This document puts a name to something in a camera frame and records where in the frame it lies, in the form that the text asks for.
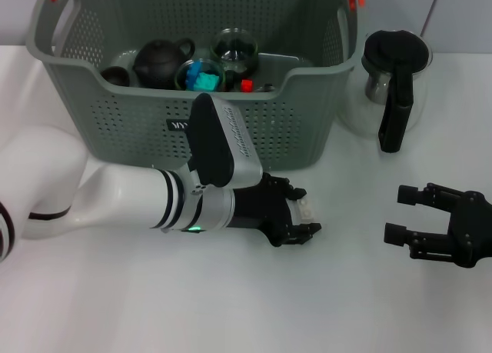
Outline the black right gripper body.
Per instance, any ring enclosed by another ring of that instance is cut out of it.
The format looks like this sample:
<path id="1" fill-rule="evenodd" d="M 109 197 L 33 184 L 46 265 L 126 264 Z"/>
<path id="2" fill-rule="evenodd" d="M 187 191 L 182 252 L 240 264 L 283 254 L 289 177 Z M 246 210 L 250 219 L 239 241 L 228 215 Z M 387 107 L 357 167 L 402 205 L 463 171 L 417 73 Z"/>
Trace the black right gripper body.
<path id="1" fill-rule="evenodd" d="M 453 263 L 473 268 L 491 257 L 491 203 L 478 191 L 466 191 L 457 200 L 448 226 Z"/>

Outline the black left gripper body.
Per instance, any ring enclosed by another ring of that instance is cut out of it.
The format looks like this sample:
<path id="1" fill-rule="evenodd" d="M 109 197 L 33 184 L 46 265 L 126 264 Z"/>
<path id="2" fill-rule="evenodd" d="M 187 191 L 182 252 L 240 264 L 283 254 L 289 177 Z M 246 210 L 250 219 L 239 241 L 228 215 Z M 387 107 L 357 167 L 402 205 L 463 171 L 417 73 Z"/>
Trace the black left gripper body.
<path id="1" fill-rule="evenodd" d="M 234 189 L 234 212 L 229 227 L 258 230 L 274 247 L 294 245 L 287 197 L 292 190 L 287 178 L 267 173 L 254 187 Z"/>

